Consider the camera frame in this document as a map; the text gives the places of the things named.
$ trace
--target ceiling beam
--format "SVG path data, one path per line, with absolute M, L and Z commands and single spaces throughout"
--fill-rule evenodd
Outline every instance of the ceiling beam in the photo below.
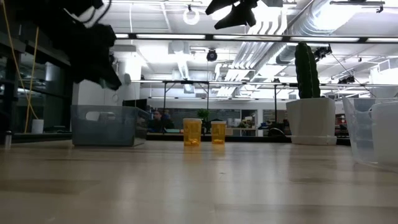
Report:
M 228 42 L 282 42 L 323 44 L 398 44 L 398 37 L 346 37 L 346 36 L 301 36 L 301 35 L 239 35 L 239 34 L 159 34 L 117 33 L 118 40 L 199 40 Z

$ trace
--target fluorescent light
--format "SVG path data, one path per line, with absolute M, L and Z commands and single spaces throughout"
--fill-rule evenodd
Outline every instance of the fluorescent light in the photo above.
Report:
M 250 85 L 280 85 L 280 83 L 255 83 L 255 82 L 249 82 L 248 84 L 250 84 Z
M 108 4 L 109 0 L 103 0 L 104 3 Z M 112 4 L 194 4 L 202 5 L 201 1 L 189 1 L 189 0 L 113 0 Z
M 137 39 L 198 39 L 204 40 L 205 35 L 201 34 L 137 34 Z
M 282 37 L 278 36 L 261 36 L 261 35 L 214 35 L 215 40 L 253 40 L 253 41 L 281 41 Z
M 240 85 L 243 82 L 209 82 L 210 84 L 227 84 L 227 85 Z
M 388 84 L 366 84 L 368 87 L 398 87 L 398 85 L 388 85 Z
M 129 38 L 129 34 L 116 34 L 117 38 Z
M 286 43 L 286 45 L 288 46 L 297 46 L 297 44 L 299 43 Z M 329 44 L 325 44 L 325 43 L 306 43 L 308 46 L 310 47 L 329 47 Z
M 291 37 L 291 41 L 305 41 L 305 42 L 357 42 L 359 37 Z
M 209 100 L 253 100 L 253 99 L 242 99 L 242 98 L 209 98 Z
M 350 86 L 350 87 L 359 87 L 362 86 L 361 84 L 337 84 L 337 83 L 329 83 L 329 84 L 324 84 L 325 86 Z
M 297 6 L 297 3 L 296 3 L 296 2 L 287 2 L 287 3 L 284 3 L 283 8 L 285 8 L 285 9 L 291 9 L 291 8 L 296 7 L 296 6 Z
M 160 80 L 132 80 L 132 83 L 163 83 Z
M 186 99 L 186 100 L 207 100 L 207 98 L 200 98 L 200 97 L 179 97 L 179 99 Z
M 164 99 L 164 96 L 152 96 L 150 99 Z M 166 99 L 175 99 L 174 97 L 166 97 Z
M 375 38 L 368 38 L 366 41 L 367 42 L 380 42 L 380 43 L 384 43 L 384 42 L 398 43 L 398 38 L 375 37 Z

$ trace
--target ceiling fixture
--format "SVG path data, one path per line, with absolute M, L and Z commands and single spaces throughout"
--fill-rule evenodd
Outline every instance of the ceiling fixture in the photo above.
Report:
M 353 75 L 349 75 L 346 78 L 340 78 L 338 80 L 338 84 L 350 84 L 355 82 L 355 77 Z
M 380 6 L 376 13 L 381 13 L 384 10 L 384 1 L 368 1 L 368 0 L 348 0 L 348 1 L 331 1 L 330 4 L 344 5 L 344 6 Z
M 324 59 L 327 55 L 332 54 L 333 51 L 331 50 L 330 44 L 327 47 L 319 47 L 317 50 L 313 53 L 315 56 L 315 61 L 319 62 L 320 60 Z
M 195 13 L 194 17 L 192 19 L 188 19 L 188 13 L 193 12 Z M 197 10 L 192 9 L 191 5 L 188 5 L 188 8 L 184 11 L 182 15 L 182 19 L 184 22 L 188 25 L 196 25 L 199 22 L 200 16 L 199 12 Z
M 215 49 L 210 49 L 207 53 L 207 61 L 208 62 L 215 62 L 217 60 L 217 53 Z

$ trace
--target ceiling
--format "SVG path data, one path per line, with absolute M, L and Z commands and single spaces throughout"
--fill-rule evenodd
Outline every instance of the ceiling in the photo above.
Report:
M 150 33 L 198 33 L 198 34 L 244 34 L 248 27 L 238 26 L 227 29 L 215 30 L 214 24 L 217 22 L 202 13 L 206 9 L 208 2 L 193 4 L 192 8 L 200 11 L 200 19 L 195 25 L 184 22 L 183 13 L 187 8 L 186 4 L 137 4 L 131 1 L 119 0 L 119 3 L 112 5 L 111 10 L 102 20 L 102 23 L 111 24 L 115 32 L 150 32 Z M 287 11 L 287 20 L 291 21 L 310 0 L 296 0 L 297 6 Z M 397 7 L 386 6 L 380 14 L 376 13 L 376 7 L 362 8 L 346 24 L 334 31 L 332 35 L 398 35 L 398 5 Z M 178 70 L 177 62 L 169 57 L 170 41 L 151 41 L 151 40 L 118 40 L 117 45 L 135 45 L 137 52 L 142 56 L 145 64 L 142 74 L 171 74 L 173 70 Z M 213 71 L 217 63 L 233 61 L 241 48 L 242 42 L 199 42 L 188 41 L 191 55 L 188 58 L 188 68 L 190 70 L 209 70 Z M 333 75 L 358 67 L 358 76 L 367 77 L 369 67 L 375 65 L 374 62 L 382 61 L 380 58 L 388 56 L 398 56 L 398 45 L 368 45 L 368 44 L 332 44 L 333 54 L 336 58 L 329 55 L 318 63 L 320 80 L 327 80 Z M 208 63 L 205 59 L 209 48 L 216 49 L 218 61 Z M 117 52 L 120 58 L 126 57 L 129 52 Z M 295 76 L 295 67 L 288 66 L 283 70 L 286 77 Z

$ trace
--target cactus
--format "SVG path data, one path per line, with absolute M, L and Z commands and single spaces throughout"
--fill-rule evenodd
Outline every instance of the cactus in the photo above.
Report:
M 300 99 L 319 98 L 321 90 L 319 88 L 317 63 L 311 48 L 304 42 L 298 43 L 295 58 Z

